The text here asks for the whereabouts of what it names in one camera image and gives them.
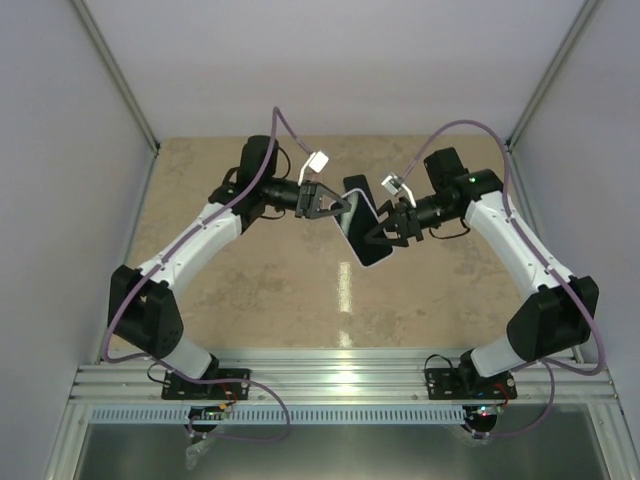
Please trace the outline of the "black phone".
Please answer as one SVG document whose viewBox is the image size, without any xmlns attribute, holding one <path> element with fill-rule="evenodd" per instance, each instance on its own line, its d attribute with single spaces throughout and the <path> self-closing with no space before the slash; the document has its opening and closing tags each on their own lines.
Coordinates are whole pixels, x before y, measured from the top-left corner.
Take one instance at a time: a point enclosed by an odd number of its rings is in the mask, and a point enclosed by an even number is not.
<svg viewBox="0 0 640 480">
<path fill-rule="evenodd" d="M 393 253 L 388 244 L 375 244 L 366 240 L 366 235 L 379 225 L 376 211 L 360 188 L 347 191 L 342 199 L 349 209 L 339 213 L 334 220 L 354 253 L 358 263 L 364 267 L 372 267 L 387 259 Z"/>
</svg>

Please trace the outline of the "black smartphone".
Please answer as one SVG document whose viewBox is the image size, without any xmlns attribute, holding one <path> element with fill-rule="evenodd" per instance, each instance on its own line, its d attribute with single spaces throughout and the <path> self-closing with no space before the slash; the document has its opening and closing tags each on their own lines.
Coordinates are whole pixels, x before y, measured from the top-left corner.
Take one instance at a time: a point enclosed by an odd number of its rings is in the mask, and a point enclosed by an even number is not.
<svg viewBox="0 0 640 480">
<path fill-rule="evenodd" d="M 346 176 L 343 178 L 343 186 L 346 192 L 353 189 L 360 189 L 370 202 L 373 201 L 372 191 L 365 175 L 357 174 Z"/>
</svg>

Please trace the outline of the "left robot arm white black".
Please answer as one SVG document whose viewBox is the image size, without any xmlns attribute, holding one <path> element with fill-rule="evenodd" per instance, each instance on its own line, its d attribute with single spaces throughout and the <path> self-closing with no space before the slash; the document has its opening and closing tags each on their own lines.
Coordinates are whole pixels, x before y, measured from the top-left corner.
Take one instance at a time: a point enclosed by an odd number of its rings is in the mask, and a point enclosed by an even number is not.
<svg viewBox="0 0 640 480">
<path fill-rule="evenodd" d="M 107 317 L 108 338 L 118 336 L 184 378 L 197 399 L 213 396 L 219 386 L 219 361 L 189 340 L 177 304 L 178 295 L 225 246 L 260 219 L 266 208 L 291 211 L 317 220 L 346 213 L 348 201 L 306 174 L 320 173 L 328 156 L 315 151 L 295 180 L 276 174 L 280 146 L 265 135 L 247 139 L 238 166 L 227 171 L 196 219 L 168 246 L 136 268 L 112 274 Z"/>
</svg>

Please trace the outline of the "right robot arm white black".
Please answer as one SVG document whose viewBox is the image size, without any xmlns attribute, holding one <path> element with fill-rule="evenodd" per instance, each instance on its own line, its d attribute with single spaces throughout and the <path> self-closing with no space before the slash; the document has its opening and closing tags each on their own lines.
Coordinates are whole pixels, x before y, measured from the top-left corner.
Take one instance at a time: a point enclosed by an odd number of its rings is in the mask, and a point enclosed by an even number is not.
<svg viewBox="0 0 640 480">
<path fill-rule="evenodd" d="M 586 343 L 599 297 L 595 281 L 577 277 L 554 258 L 492 170 L 470 171 L 452 147 L 426 157 L 424 166 L 433 194 L 386 202 L 379 210 L 384 220 L 364 241 L 406 247 L 410 239 L 422 240 L 424 231 L 458 220 L 485 239 L 523 300 L 502 337 L 461 356 L 456 373 L 462 393 L 481 399 L 513 369 Z"/>
</svg>

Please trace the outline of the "right controller board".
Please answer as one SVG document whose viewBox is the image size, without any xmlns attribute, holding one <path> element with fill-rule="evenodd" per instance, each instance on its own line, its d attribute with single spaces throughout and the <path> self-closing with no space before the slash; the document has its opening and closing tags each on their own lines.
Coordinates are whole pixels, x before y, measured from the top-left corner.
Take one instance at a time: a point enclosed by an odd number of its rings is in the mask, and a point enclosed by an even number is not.
<svg viewBox="0 0 640 480">
<path fill-rule="evenodd" d="M 470 417 L 498 416 L 504 411 L 503 404 L 477 405 L 470 408 Z"/>
</svg>

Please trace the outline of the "controller board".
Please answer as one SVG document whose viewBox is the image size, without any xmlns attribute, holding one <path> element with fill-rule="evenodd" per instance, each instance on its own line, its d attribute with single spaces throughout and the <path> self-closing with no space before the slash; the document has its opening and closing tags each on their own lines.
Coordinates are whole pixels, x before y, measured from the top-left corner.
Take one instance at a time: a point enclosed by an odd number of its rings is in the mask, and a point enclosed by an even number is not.
<svg viewBox="0 0 640 480">
<path fill-rule="evenodd" d="M 234 402 L 209 406 L 192 407 L 188 417 L 190 421 L 223 421 L 233 412 Z"/>
<path fill-rule="evenodd" d="M 503 404 L 477 405 L 470 408 L 470 417 L 498 416 L 504 411 Z"/>
</svg>

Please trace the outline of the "left controller board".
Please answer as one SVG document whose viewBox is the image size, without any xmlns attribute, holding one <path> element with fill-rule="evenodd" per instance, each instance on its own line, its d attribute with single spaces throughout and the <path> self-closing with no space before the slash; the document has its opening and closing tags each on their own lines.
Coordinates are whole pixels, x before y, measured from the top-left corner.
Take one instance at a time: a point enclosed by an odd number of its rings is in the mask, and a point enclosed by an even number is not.
<svg viewBox="0 0 640 480">
<path fill-rule="evenodd" d="M 190 421 L 223 421 L 233 412 L 234 402 L 209 406 L 192 407 L 188 417 Z"/>
</svg>

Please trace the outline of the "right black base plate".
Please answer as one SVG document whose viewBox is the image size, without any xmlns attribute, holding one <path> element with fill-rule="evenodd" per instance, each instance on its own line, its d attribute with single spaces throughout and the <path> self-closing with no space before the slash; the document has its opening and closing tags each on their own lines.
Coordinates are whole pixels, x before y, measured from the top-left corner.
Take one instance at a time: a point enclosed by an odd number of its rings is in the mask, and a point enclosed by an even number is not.
<svg viewBox="0 0 640 480">
<path fill-rule="evenodd" d="M 482 377 L 459 368 L 427 368 L 427 393 L 430 400 L 515 400 L 518 396 L 510 372 Z"/>
</svg>

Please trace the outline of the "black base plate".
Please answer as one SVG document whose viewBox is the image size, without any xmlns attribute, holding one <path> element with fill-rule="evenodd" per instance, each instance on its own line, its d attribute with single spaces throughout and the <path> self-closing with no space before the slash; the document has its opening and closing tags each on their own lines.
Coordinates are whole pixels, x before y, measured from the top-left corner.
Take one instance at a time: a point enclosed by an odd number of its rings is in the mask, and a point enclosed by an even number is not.
<svg viewBox="0 0 640 480">
<path fill-rule="evenodd" d="M 211 400 L 238 401 L 248 398 L 250 378 L 249 369 L 219 368 L 206 379 L 214 379 L 216 384 L 195 384 L 175 373 L 167 373 L 161 391 L 163 400 Z"/>
<path fill-rule="evenodd" d="M 482 377 L 459 368 L 427 368 L 427 393 L 430 400 L 515 400 L 518 396 L 510 372 Z"/>
</svg>

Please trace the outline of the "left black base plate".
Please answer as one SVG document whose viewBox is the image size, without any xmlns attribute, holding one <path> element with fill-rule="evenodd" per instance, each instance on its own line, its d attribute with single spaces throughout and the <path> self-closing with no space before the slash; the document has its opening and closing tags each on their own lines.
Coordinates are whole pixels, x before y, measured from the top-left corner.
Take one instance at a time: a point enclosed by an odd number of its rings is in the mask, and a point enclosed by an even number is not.
<svg viewBox="0 0 640 480">
<path fill-rule="evenodd" d="M 167 373 L 161 391 L 163 400 L 211 400 L 238 401 L 248 398 L 250 378 L 249 369 L 219 368 L 206 379 L 214 379 L 216 384 L 195 384 L 175 373 Z"/>
</svg>

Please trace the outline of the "aluminium rail frame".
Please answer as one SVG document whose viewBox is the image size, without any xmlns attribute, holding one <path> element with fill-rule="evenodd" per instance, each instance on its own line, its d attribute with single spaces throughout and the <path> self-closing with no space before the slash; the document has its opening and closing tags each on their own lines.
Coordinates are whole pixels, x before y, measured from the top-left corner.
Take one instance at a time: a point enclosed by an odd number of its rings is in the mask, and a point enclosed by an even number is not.
<svg viewBox="0 0 640 480">
<path fill-rule="evenodd" d="M 189 340 L 248 368 L 247 406 L 455 406 L 423 368 L 501 337 L 521 303 L 502 261 L 455 225 L 364 268 L 330 219 L 259 220 L 178 295 Z M 146 360 L 80 366 L 70 440 L 49 473 L 75 479 L 635 479 L 607 372 L 534 365 L 495 434 L 458 425 L 229 426 L 193 468 L 182 424 L 93 424 L 93 409 L 165 401 Z"/>
</svg>

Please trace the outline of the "right aluminium corner post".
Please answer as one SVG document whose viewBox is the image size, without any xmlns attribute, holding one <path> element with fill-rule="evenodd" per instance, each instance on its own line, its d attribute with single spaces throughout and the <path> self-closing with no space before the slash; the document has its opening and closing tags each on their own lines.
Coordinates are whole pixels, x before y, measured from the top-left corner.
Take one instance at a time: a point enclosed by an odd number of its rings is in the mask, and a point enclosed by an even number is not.
<svg viewBox="0 0 640 480">
<path fill-rule="evenodd" d="M 517 143 L 524 135 L 526 128 L 541 107 L 543 100 L 548 95 L 602 4 L 602 0 L 586 0 L 581 3 L 578 12 L 555 50 L 555 53 L 545 68 L 543 75 L 536 83 L 533 93 L 529 97 L 524 110 L 519 116 L 510 135 L 506 139 L 508 152 L 512 153 L 515 150 Z"/>
</svg>

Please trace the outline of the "aluminium corner post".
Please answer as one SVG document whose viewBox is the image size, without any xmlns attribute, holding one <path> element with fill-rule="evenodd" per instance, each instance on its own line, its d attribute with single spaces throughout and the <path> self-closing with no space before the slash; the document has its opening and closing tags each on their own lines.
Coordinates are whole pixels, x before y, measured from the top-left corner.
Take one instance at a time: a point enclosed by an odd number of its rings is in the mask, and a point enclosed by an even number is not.
<svg viewBox="0 0 640 480">
<path fill-rule="evenodd" d="M 125 75 L 118 64 L 108 42 L 106 41 L 93 13 L 84 0 L 70 0 L 70 5 L 89 36 L 101 62 L 105 66 L 109 77 L 124 101 L 138 129 L 143 135 L 153 155 L 157 155 L 160 142 L 156 138 L 146 115 L 140 107 Z"/>
<path fill-rule="evenodd" d="M 533 93 L 529 97 L 524 110 L 519 116 L 510 135 L 506 139 L 508 152 L 512 153 L 515 150 L 517 143 L 524 135 L 526 128 L 541 107 L 543 100 L 548 95 L 602 4 L 602 0 L 586 0 L 581 3 L 578 12 L 555 50 L 555 53 L 545 68 L 543 75 L 536 83 Z"/>
</svg>

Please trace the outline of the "left aluminium corner post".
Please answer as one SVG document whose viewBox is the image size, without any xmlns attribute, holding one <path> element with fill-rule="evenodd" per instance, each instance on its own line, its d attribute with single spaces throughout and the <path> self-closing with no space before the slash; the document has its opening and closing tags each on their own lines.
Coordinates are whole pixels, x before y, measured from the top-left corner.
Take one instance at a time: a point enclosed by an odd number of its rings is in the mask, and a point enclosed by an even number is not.
<svg viewBox="0 0 640 480">
<path fill-rule="evenodd" d="M 156 138 L 146 115 L 140 107 L 125 75 L 118 64 L 108 42 L 106 41 L 93 13 L 84 0 L 70 0 L 70 5 L 89 36 L 101 62 L 105 66 L 109 77 L 124 101 L 138 129 L 143 135 L 153 155 L 157 155 L 160 142 Z"/>
</svg>

